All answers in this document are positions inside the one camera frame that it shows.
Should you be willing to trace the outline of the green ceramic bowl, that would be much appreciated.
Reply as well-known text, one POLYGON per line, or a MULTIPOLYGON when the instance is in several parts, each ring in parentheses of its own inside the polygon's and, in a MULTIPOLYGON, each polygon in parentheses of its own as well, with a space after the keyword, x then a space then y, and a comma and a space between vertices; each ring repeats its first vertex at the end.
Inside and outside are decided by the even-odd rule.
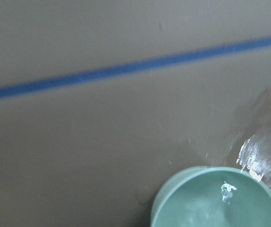
POLYGON ((271 190, 236 168, 187 168, 157 192, 150 226, 271 227, 271 190))

